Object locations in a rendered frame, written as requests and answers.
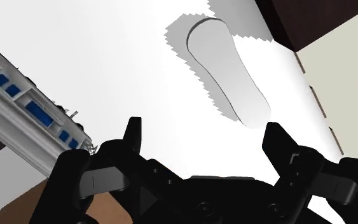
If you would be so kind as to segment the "white oblong flat object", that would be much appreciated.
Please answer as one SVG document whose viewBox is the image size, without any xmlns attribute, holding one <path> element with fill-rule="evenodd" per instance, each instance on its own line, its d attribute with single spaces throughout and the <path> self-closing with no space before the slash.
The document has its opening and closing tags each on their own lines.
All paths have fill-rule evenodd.
<svg viewBox="0 0 358 224">
<path fill-rule="evenodd" d="M 210 17 L 197 22 L 188 33 L 186 47 L 238 121 L 252 129 L 269 121 L 270 106 L 244 66 L 225 22 Z"/>
</svg>

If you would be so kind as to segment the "white and blue figure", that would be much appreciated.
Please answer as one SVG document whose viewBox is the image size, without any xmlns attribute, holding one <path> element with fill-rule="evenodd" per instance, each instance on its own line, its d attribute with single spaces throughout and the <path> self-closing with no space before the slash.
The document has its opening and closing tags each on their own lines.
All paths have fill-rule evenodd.
<svg viewBox="0 0 358 224">
<path fill-rule="evenodd" d="M 73 117 L 1 53 L 0 140 L 45 176 L 63 151 L 97 149 Z"/>
</svg>

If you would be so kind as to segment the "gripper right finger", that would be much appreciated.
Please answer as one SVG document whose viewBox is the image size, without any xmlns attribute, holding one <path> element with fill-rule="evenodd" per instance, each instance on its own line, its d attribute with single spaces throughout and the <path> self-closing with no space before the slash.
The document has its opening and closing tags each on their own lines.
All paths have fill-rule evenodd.
<svg viewBox="0 0 358 224">
<path fill-rule="evenodd" d="M 331 162 L 275 122 L 266 125 L 262 149 L 279 174 L 270 206 L 279 224 L 331 224 L 308 208 L 313 196 L 326 199 L 345 224 L 358 224 L 358 158 Z"/>
</svg>

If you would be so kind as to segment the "white table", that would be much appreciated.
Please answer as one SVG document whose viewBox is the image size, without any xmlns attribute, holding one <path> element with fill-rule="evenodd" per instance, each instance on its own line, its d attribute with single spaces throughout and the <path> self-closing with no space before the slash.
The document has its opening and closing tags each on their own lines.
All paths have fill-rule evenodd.
<svg viewBox="0 0 358 224">
<path fill-rule="evenodd" d="M 263 129 L 223 116 L 180 58 L 197 15 L 227 23 L 279 122 L 333 162 L 341 152 L 291 50 L 272 39 L 254 0 L 0 0 L 0 52 L 51 100 L 75 111 L 94 144 L 143 122 L 142 156 L 182 178 L 276 182 Z"/>
</svg>

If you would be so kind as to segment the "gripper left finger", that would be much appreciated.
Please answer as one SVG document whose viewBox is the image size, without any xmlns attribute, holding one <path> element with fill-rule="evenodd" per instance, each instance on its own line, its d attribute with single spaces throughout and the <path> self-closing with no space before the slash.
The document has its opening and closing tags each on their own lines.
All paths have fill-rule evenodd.
<svg viewBox="0 0 358 224">
<path fill-rule="evenodd" d="M 110 193 L 133 224 L 182 224 L 173 204 L 181 178 L 155 159 L 140 156 L 142 120 L 131 117 L 123 139 L 102 143 L 98 153 L 63 152 L 29 224 L 101 224 L 86 214 L 94 195 Z"/>
</svg>

